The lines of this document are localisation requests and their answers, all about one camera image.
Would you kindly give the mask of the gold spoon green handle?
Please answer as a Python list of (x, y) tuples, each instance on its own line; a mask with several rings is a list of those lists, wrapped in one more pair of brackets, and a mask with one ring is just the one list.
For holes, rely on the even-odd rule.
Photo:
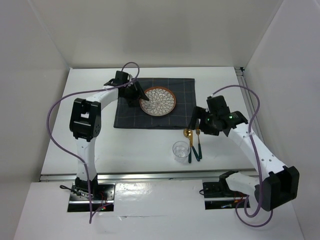
[[(184, 136), (189, 140), (188, 135), (187, 135), (187, 129), (188, 129), (188, 128), (185, 128), (185, 129), (183, 130), (183, 134), (184, 134)], [(194, 145), (193, 145), (193, 147), (192, 147), (192, 153), (194, 154), (195, 159), (199, 162), (199, 161), (200, 161), (200, 160), (199, 160), (199, 155), (198, 155), (198, 153), (197, 153)]]

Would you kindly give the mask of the dark checked cloth placemat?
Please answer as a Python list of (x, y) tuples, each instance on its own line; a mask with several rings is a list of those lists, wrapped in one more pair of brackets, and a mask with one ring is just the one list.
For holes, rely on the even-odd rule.
[(113, 127), (116, 129), (185, 129), (196, 106), (195, 79), (193, 78), (139, 78), (143, 90), (164, 87), (176, 97), (174, 109), (164, 116), (151, 116), (141, 107), (129, 107), (124, 98), (117, 101)]

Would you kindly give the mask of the floral patterned ceramic plate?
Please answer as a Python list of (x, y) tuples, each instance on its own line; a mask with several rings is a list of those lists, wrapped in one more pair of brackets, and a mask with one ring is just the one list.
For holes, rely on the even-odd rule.
[(165, 87), (150, 87), (144, 91), (148, 100), (140, 99), (141, 109), (152, 117), (168, 115), (176, 107), (176, 97), (172, 91)]

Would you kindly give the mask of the clear drinking glass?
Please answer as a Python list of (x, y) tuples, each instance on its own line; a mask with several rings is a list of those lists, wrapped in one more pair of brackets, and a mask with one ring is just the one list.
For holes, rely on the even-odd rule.
[(184, 163), (190, 153), (190, 147), (185, 141), (177, 141), (172, 146), (173, 158), (178, 163)]

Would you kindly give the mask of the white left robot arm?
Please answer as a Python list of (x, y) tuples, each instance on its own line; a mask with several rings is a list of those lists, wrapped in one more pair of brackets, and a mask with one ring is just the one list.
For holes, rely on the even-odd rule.
[(136, 107), (140, 100), (149, 100), (136, 78), (124, 71), (103, 85), (92, 96), (76, 98), (73, 102), (69, 129), (77, 146), (78, 164), (75, 187), (88, 200), (99, 193), (98, 173), (95, 166), (95, 143), (102, 128), (102, 110), (119, 98), (129, 107)]

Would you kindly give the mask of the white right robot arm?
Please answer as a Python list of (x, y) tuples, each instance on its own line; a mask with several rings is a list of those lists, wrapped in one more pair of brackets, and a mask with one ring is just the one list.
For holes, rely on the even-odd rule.
[(189, 128), (205, 135), (224, 133), (245, 154), (258, 173), (249, 177), (230, 170), (219, 177), (218, 190), (223, 196), (233, 192), (254, 196), (258, 206), (270, 212), (297, 197), (300, 173), (286, 166), (260, 140), (240, 111), (231, 112), (223, 96), (208, 97), (207, 108), (193, 109)]

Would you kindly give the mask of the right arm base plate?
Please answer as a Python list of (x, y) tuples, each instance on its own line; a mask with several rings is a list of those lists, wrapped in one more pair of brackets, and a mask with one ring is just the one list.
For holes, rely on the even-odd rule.
[(220, 182), (203, 182), (199, 194), (204, 197), (206, 210), (235, 209), (237, 204), (243, 208), (247, 197), (242, 192), (224, 189)]

